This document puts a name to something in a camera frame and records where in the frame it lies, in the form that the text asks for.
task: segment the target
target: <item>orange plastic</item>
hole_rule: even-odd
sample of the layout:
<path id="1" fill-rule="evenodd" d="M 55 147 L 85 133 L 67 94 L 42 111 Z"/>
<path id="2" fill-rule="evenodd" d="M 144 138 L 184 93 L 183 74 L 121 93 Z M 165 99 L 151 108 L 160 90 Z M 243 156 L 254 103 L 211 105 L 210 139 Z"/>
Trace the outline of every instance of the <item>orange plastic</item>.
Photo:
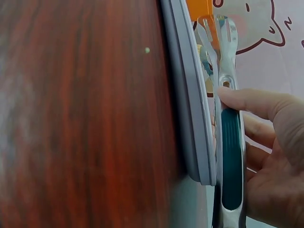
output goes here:
<path id="1" fill-rule="evenodd" d="M 212 14 L 212 0 L 186 0 L 191 21 Z"/>

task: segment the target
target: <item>wood grain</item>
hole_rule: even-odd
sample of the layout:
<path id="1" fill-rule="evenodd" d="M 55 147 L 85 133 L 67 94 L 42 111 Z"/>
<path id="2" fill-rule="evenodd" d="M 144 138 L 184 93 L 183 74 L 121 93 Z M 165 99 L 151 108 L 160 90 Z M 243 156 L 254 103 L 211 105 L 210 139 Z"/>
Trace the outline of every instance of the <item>wood grain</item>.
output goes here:
<path id="1" fill-rule="evenodd" d="M 1 227 L 196 219 L 160 18 L 156 0 L 0 1 Z"/>

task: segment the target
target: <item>fork handle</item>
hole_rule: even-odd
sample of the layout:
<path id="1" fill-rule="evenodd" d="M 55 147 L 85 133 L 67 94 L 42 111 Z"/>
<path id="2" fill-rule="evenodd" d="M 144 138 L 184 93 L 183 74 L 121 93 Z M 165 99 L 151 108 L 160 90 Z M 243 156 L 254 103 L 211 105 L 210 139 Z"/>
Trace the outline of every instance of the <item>fork handle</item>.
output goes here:
<path id="1" fill-rule="evenodd" d="M 222 110 L 223 182 L 222 204 L 235 210 L 243 197 L 243 149 L 240 113 L 231 108 Z"/>

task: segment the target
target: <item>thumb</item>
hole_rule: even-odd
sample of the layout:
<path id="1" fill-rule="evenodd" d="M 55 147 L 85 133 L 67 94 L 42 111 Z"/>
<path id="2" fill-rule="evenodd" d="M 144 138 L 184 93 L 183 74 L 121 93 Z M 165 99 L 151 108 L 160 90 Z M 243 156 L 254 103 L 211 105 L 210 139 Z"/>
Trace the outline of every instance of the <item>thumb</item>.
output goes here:
<path id="1" fill-rule="evenodd" d="M 230 108 L 249 111 L 273 122 L 276 136 L 292 165 L 304 168 L 304 102 L 290 94 L 263 90 L 218 89 L 221 101 Z"/>

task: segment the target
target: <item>utensil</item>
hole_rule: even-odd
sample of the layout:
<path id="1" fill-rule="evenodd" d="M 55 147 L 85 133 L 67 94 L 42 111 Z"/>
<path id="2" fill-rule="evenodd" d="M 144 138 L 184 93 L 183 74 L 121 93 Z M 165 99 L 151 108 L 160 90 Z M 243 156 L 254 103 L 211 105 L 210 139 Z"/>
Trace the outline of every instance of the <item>utensil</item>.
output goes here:
<path id="1" fill-rule="evenodd" d="M 238 33 L 228 17 L 208 15 L 198 19 L 197 29 L 213 68 L 216 122 L 216 166 L 213 228 L 244 228 L 245 134 L 242 113 L 222 105 L 219 86 L 237 89 L 235 58 Z"/>

